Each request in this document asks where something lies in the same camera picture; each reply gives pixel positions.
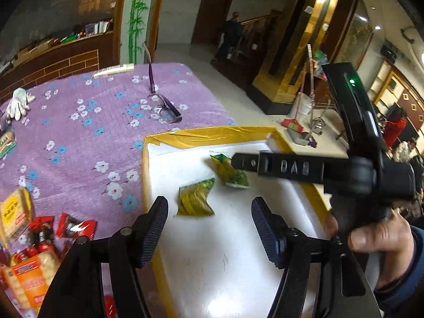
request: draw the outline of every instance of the tiled floor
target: tiled floor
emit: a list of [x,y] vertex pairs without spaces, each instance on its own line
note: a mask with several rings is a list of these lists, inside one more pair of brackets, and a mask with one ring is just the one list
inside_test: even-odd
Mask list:
[[[265,115],[247,96],[245,91],[218,73],[210,64],[215,49],[204,45],[158,44],[155,62],[180,62],[188,65],[202,83],[211,90],[238,125],[269,125],[277,127],[289,140],[280,122],[284,116]],[[341,119],[334,111],[326,112],[327,127],[321,136],[314,135],[318,147],[299,146],[291,143],[298,154],[346,157],[346,144],[335,138],[340,130]]]

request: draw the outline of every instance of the hand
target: hand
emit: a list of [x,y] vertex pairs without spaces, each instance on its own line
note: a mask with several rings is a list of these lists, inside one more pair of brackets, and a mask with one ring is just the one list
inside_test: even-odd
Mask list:
[[34,101],[35,97],[26,90],[19,88],[13,92],[12,99],[6,109],[6,120],[8,124],[12,119],[19,121],[21,116],[25,116],[30,110],[29,103]]
[[[332,213],[326,216],[324,228],[328,237],[337,235],[338,224]],[[394,211],[387,221],[353,230],[349,234],[348,244],[349,248],[356,252],[385,252],[376,290],[401,278],[408,270],[414,255],[411,227]]]

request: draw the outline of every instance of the red jacket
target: red jacket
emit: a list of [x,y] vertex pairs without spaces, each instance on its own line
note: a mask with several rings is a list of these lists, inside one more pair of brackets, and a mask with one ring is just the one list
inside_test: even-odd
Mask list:
[[406,127],[406,119],[399,118],[395,122],[387,121],[386,127],[384,128],[383,139],[386,141],[387,147],[392,147],[398,136]]

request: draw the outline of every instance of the white foam box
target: white foam box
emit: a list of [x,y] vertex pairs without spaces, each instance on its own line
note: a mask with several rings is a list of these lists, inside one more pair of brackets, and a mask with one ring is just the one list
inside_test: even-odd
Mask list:
[[[324,238],[320,220],[326,205],[311,184],[247,173],[249,189],[215,181],[207,196],[214,216],[177,216],[179,187],[215,174],[211,151],[231,157],[236,152],[291,149],[272,127],[201,128],[146,137],[146,211],[157,196],[169,203],[153,258],[160,298],[168,317],[267,317],[283,270],[267,258],[252,219],[252,200],[262,196],[290,227],[319,238]],[[318,264],[311,265],[303,317],[312,315],[319,269]]]

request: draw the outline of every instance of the yellow tape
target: yellow tape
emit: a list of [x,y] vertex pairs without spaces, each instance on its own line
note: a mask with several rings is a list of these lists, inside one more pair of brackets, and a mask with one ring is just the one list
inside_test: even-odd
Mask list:
[[[148,202],[152,200],[149,181],[149,152],[148,144],[160,145],[162,142],[180,149],[201,146],[215,146],[219,144],[231,144],[251,141],[266,140],[268,136],[278,145],[282,153],[294,153],[283,136],[274,127],[207,127],[165,132],[162,134],[149,135],[144,139],[143,162],[142,162],[142,190],[145,212],[148,211]],[[313,184],[302,183],[302,189],[319,217],[321,224],[328,212],[324,201]],[[179,318],[176,313],[172,295],[168,286],[165,270],[162,264],[159,247],[153,255],[153,272],[162,304],[168,318]]]

